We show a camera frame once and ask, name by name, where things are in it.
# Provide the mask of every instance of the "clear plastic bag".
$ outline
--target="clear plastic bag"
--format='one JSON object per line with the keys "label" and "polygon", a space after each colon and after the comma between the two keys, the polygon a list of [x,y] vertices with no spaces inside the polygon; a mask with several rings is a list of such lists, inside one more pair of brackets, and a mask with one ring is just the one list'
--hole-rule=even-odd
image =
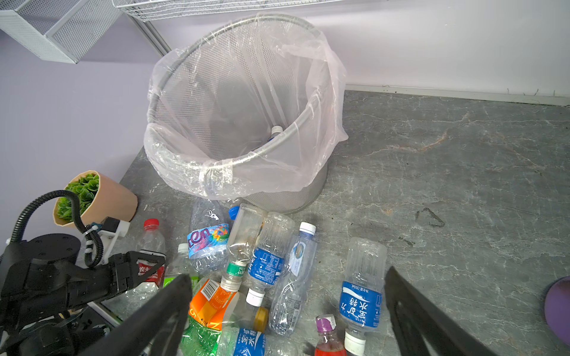
{"label": "clear plastic bag", "polygon": [[[300,191],[348,138],[345,69],[289,15],[231,23],[154,67],[146,154],[172,188],[208,199]],[[284,132],[271,141],[271,128]]]}

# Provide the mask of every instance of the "purple round object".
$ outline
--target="purple round object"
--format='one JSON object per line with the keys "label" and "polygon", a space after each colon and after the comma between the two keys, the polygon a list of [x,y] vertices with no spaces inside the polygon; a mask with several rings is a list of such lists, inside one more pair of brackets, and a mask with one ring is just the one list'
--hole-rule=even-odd
{"label": "purple round object", "polygon": [[336,328],[335,316],[332,314],[319,315],[316,322],[319,333],[330,333]]}
{"label": "purple round object", "polygon": [[554,283],[546,294],[544,317],[556,336],[570,345],[570,276]]}

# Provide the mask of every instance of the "white bottle cap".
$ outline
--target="white bottle cap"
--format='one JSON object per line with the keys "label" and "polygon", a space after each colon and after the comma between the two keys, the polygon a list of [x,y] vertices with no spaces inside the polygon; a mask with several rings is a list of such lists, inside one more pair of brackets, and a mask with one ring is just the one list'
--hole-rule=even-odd
{"label": "white bottle cap", "polygon": [[180,253],[180,252],[188,253],[189,250],[190,250],[190,248],[188,247],[188,243],[183,243],[183,244],[178,245],[178,253]]}
{"label": "white bottle cap", "polygon": [[265,293],[259,293],[250,288],[247,292],[246,301],[253,306],[261,306]]}
{"label": "white bottle cap", "polygon": [[281,126],[279,126],[279,125],[273,126],[273,127],[271,128],[271,135],[272,135],[272,136],[273,136],[274,134],[276,134],[276,133],[281,133],[281,132],[283,132],[283,128],[282,128]]}
{"label": "white bottle cap", "polygon": [[344,333],[344,348],[351,354],[354,354],[356,356],[363,356],[365,344],[366,340],[352,336],[349,332]]}
{"label": "white bottle cap", "polygon": [[309,233],[309,234],[311,234],[311,235],[314,235],[315,232],[317,231],[317,227],[314,226],[313,224],[309,224],[309,223],[306,223],[306,222],[302,222],[302,223],[301,223],[301,226],[299,226],[299,230],[300,230],[300,231],[303,231],[303,232],[307,232],[307,233]]}
{"label": "white bottle cap", "polygon": [[228,292],[237,292],[239,290],[239,286],[241,285],[242,285],[241,281],[229,280],[226,277],[222,277],[222,281],[219,284],[219,286],[222,287],[223,290],[226,290]]}

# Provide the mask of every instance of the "potted plant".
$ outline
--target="potted plant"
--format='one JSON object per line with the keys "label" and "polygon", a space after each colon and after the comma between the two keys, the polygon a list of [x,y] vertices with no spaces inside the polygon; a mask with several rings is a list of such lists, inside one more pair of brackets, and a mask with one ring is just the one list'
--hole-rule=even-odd
{"label": "potted plant", "polygon": [[[104,218],[131,221],[137,210],[137,196],[121,184],[97,171],[86,171],[71,180],[65,190],[79,196],[81,219],[84,224],[101,223]],[[60,198],[54,207],[54,222],[73,226],[71,202]]]}

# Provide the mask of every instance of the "cable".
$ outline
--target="cable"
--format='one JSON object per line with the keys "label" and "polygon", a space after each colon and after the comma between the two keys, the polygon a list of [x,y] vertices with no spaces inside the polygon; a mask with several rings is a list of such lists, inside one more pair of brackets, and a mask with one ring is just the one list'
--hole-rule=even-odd
{"label": "cable", "polygon": [[[10,238],[10,243],[17,243],[22,241],[22,237],[24,236],[24,230],[26,229],[26,225],[30,220],[30,217],[36,211],[38,207],[40,207],[43,203],[55,199],[55,198],[67,198],[71,201],[71,218],[73,219],[73,223],[75,223],[75,227],[79,232],[84,234],[88,228],[91,226],[85,226],[83,221],[81,220],[81,213],[79,211],[79,197],[77,194],[73,193],[72,191],[68,190],[54,190],[50,191],[42,195],[39,198],[36,198],[33,202],[28,204],[16,220],[16,225],[14,226],[14,230],[12,231],[12,237]],[[103,242],[101,242],[101,237],[97,231],[90,231],[88,234],[85,235],[85,239],[87,243],[91,242],[90,244],[95,244],[96,255],[95,259],[92,259],[92,251],[85,252],[85,265],[87,267],[95,267],[101,262],[101,258],[103,257]]]}

